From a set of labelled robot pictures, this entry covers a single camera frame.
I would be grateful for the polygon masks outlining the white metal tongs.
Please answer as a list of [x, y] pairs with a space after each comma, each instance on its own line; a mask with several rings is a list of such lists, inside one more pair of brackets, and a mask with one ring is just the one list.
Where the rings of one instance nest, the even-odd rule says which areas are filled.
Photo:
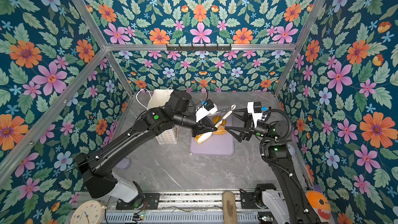
[[200, 134], [198, 136], [195, 137], [195, 141], [198, 144], [202, 144], [205, 141], [209, 140], [211, 138], [211, 136], [214, 135], [223, 135], [226, 134], [226, 123], [227, 123], [227, 118], [233, 113], [233, 111], [235, 110], [236, 105], [233, 104], [231, 107], [226, 108], [221, 110], [221, 113], [223, 113], [222, 116], [215, 116], [213, 118], [213, 122], [215, 127], [217, 128], [216, 131], [211, 131], [211, 132], [206, 132], [204, 134]]

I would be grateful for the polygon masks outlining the round yellow ridged bun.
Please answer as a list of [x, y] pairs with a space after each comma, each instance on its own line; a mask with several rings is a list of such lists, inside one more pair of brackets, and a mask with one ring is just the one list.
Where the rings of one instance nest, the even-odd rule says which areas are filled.
[[227, 130], [225, 129], [225, 126], [227, 124], [227, 120], [223, 119], [221, 116], [215, 116], [212, 119], [213, 123], [217, 127], [217, 131], [213, 132], [214, 135], [224, 135], [227, 134]]

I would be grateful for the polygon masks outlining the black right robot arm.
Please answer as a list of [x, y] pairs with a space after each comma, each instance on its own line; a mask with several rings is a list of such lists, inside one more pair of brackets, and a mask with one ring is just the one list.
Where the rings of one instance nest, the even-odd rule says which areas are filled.
[[324, 224], [325, 220], [311, 206], [294, 170], [288, 148], [293, 132], [289, 116], [277, 109], [258, 113], [239, 109], [230, 113], [244, 125], [226, 127], [226, 130], [239, 142], [253, 136], [259, 139], [261, 159], [271, 167], [284, 196], [283, 199], [278, 196], [272, 184], [258, 184], [256, 204], [268, 208], [276, 224]]

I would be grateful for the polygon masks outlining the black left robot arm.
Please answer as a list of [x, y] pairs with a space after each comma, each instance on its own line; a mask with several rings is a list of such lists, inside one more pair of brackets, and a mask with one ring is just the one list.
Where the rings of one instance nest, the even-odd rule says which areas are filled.
[[196, 108], [189, 93], [173, 91], [167, 102], [141, 113], [132, 127], [112, 142], [90, 154], [80, 153], [75, 161], [91, 198], [110, 196], [132, 207], [140, 207], [145, 201], [140, 186], [118, 176], [113, 172], [114, 167], [141, 145], [175, 126], [190, 129], [193, 137], [216, 131], [208, 115], [217, 110], [210, 99]]

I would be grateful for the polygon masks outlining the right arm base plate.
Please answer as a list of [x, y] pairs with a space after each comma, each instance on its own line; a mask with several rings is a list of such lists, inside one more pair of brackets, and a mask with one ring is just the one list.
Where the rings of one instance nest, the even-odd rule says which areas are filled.
[[248, 192], [244, 189], [239, 190], [240, 203], [242, 209], [264, 209], [265, 205], [256, 198], [254, 192]]

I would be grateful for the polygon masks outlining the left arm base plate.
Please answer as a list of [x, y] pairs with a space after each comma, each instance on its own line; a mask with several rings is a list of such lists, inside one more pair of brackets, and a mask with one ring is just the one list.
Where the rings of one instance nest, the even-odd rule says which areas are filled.
[[154, 210], [158, 208], [159, 202], [159, 193], [143, 193], [138, 195], [137, 198], [130, 203], [126, 203], [119, 199], [116, 210]]

